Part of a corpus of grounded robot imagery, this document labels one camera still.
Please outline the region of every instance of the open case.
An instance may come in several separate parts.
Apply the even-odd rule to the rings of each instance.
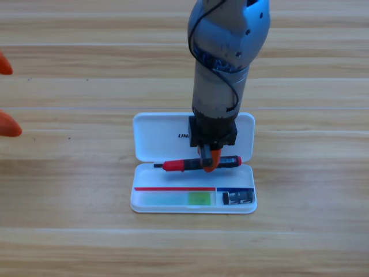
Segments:
[[[249,214],[256,210],[253,170],[242,164],[232,169],[167,172],[154,163],[199,158],[190,147],[189,116],[193,113],[141,113],[133,119],[135,169],[131,208],[144,213]],[[253,154],[255,119],[239,113],[238,135],[222,156],[238,155],[247,162]]]

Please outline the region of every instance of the screwdriver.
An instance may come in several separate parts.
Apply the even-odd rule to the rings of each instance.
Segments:
[[[242,164],[240,156],[225,156],[221,157],[217,169],[221,168],[233,168]],[[154,167],[161,167],[165,171],[187,171],[187,170],[200,170],[201,159],[184,159],[184,160],[170,160],[164,163],[156,163]]]

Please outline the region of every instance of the red stripe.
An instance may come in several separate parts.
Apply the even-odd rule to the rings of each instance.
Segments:
[[[165,191],[177,191],[177,192],[188,192],[188,191],[215,191],[215,188],[170,188],[170,187],[163,187],[163,188],[158,188],[158,187],[148,187],[148,188],[143,188],[143,187],[137,187],[134,188],[134,190],[137,191],[150,191],[150,192],[165,192]]]

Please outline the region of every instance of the case lid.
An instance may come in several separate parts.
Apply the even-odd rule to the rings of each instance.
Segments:
[[[197,147],[190,147],[189,116],[193,113],[140,113],[133,119],[135,154],[142,162],[197,158]],[[238,155],[251,159],[255,119],[239,113],[235,120],[238,134],[233,146],[225,145],[222,156]]]

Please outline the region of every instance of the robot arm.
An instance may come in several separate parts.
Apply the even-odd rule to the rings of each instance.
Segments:
[[[190,146],[213,171],[224,145],[234,145],[248,69],[270,28],[269,0],[198,0],[189,19],[196,59]]]

